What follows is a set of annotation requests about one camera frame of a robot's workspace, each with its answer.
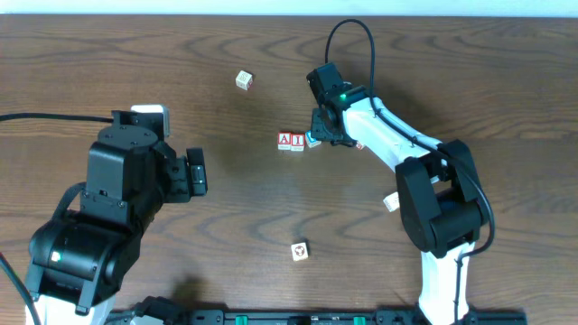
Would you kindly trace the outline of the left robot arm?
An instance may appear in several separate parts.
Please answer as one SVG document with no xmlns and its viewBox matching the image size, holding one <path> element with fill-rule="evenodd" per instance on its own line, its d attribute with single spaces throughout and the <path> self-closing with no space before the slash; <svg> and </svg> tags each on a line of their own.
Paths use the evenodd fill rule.
<svg viewBox="0 0 578 325">
<path fill-rule="evenodd" d="M 113 112 L 89 148 L 87 179 L 31 238 L 27 323 L 104 323 L 161 207 L 207 193 L 203 151 L 179 156 L 169 134 L 162 105 Z"/>
</svg>

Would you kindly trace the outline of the red letter I block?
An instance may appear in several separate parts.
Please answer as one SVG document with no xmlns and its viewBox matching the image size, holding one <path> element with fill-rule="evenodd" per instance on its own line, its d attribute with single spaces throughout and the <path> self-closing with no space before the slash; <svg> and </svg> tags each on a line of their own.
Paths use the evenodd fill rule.
<svg viewBox="0 0 578 325">
<path fill-rule="evenodd" d="M 305 147 L 305 134 L 291 134 L 291 150 L 303 152 Z"/>
</svg>

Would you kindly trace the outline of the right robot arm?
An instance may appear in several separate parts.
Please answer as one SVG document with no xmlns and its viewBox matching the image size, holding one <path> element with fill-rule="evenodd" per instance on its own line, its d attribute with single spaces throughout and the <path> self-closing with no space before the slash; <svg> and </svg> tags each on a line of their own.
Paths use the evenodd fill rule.
<svg viewBox="0 0 578 325">
<path fill-rule="evenodd" d="M 489 220 L 469 148 L 416 131 L 368 88 L 343 80 L 332 63 L 306 79 L 318 104 L 312 137 L 334 145 L 362 144 L 396 175 L 402 224 L 421 252 L 421 313 L 431 324 L 459 323 L 470 310 L 465 301 L 469 258 Z"/>
</svg>

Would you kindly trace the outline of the blue number 2 block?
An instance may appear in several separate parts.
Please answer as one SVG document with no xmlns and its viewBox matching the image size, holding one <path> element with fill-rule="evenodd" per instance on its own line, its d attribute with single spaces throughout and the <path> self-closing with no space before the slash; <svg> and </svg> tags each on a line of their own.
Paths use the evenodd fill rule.
<svg viewBox="0 0 578 325">
<path fill-rule="evenodd" d="M 305 142 L 309 148 L 316 147 L 320 145 L 322 142 L 312 136 L 312 131 L 309 130 L 305 133 Z"/>
</svg>

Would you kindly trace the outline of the red letter A block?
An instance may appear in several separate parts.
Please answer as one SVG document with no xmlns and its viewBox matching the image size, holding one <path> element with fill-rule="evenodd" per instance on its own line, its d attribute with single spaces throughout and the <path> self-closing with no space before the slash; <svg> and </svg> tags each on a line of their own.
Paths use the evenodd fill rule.
<svg viewBox="0 0 578 325">
<path fill-rule="evenodd" d="M 292 150 L 292 134 L 290 132 L 279 132 L 277 134 L 277 149 L 280 151 Z"/>
</svg>

